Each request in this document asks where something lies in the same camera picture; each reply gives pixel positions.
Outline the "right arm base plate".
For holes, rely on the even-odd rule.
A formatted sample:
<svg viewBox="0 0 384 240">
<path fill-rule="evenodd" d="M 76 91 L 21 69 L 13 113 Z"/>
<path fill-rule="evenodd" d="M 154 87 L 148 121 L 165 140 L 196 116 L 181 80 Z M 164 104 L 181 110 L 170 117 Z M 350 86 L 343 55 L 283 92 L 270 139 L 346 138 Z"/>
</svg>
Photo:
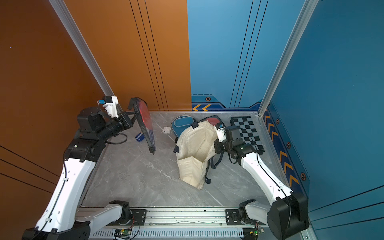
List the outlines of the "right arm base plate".
<svg viewBox="0 0 384 240">
<path fill-rule="evenodd" d="M 255 220 L 251 220 L 246 214 L 245 210 L 241 208 L 226 209 L 226 223 L 228 226 L 249 226 L 254 225 Z"/>
</svg>

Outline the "black clear paddle case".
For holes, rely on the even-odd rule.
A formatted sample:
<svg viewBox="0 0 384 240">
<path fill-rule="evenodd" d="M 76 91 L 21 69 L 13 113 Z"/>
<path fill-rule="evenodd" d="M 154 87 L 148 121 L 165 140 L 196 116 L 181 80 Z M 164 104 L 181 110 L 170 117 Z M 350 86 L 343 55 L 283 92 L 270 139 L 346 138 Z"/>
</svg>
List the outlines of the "black clear paddle case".
<svg viewBox="0 0 384 240">
<path fill-rule="evenodd" d="M 202 122 L 209 122 L 214 127 L 217 127 L 217 126 L 219 126 L 220 128 L 225 127 L 224 122 L 217 115 L 210 116 L 210 117 L 207 117 L 207 118 L 200 120 L 200 123 L 202 123 Z"/>
</svg>

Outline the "blue paddle case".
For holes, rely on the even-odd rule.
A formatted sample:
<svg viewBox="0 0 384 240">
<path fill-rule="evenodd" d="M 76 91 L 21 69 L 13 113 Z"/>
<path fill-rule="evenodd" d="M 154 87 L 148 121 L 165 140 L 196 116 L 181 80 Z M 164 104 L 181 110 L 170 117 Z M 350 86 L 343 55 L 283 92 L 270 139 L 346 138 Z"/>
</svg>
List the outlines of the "blue paddle case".
<svg viewBox="0 0 384 240">
<path fill-rule="evenodd" d="M 191 116 L 179 116 L 172 121 L 171 128 L 176 137 L 179 138 L 182 132 L 189 128 L 194 122 L 195 119 Z"/>
</svg>

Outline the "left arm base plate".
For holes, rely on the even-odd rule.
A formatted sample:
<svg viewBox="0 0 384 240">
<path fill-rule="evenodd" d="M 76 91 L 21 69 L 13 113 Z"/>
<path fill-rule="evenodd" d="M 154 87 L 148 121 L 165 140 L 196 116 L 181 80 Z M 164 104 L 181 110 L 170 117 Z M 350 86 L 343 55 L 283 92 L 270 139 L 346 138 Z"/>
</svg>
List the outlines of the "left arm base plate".
<svg viewBox="0 0 384 240">
<path fill-rule="evenodd" d="M 131 209 L 128 213 L 123 213 L 122 217 L 113 222 L 118 226 L 143 226 L 146 221 L 147 210 L 146 209 Z"/>
</svg>

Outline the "cream canvas tote bag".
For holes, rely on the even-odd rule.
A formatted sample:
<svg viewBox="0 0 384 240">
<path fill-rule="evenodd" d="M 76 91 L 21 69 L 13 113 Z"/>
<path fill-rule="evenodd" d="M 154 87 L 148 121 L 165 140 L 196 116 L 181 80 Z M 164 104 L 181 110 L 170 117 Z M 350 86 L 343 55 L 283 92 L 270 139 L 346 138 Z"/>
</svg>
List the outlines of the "cream canvas tote bag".
<svg viewBox="0 0 384 240">
<path fill-rule="evenodd" d="M 203 188 L 217 139 L 217 129 L 209 121 L 193 123 L 181 133 L 174 149 L 180 180 L 198 190 Z"/>
</svg>

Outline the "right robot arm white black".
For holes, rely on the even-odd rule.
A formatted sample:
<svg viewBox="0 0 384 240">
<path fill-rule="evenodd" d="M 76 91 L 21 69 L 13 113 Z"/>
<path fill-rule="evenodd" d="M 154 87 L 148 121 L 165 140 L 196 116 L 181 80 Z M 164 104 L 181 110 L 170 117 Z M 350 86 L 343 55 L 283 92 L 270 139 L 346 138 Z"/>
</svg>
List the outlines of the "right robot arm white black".
<svg viewBox="0 0 384 240">
<path fill-rule="evenodd" d="M 285 240 L 309 228 L 308 198 L 280 181 L 260 157 L 260 152 L 243 141 L 237 126 L 216 124 L 217 153 L 228 153 L 256 181 L 269 201 L 264 207 L 256 200 L 239 205 L 239 220 L 246 225 L 267 224 L 278 240 Z"/>
</svg>

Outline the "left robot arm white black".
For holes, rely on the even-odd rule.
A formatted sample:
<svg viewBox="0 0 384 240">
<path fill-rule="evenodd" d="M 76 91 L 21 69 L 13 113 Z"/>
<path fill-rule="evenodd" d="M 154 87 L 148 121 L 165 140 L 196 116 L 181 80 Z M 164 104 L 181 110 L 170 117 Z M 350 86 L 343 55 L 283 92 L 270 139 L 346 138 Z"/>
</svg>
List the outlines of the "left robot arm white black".
<svg viewBox="0 0 384 240">
<path fill-rule="evenodd" d="M 131 128 L 135 116 L 134 112 L 122 112 L 112 118 L 100 108 L 81 111 L 80 133 L 64 152 L 55 191 L 36 226 L 24 231 L 24 240 L 87 240 L 114 221 L 131 223 L 130 206 L 125 201 L 113 201 L 82 221 L 77 221 L 75 215 L 87 181 L 110 138 Z"/>
</svg>

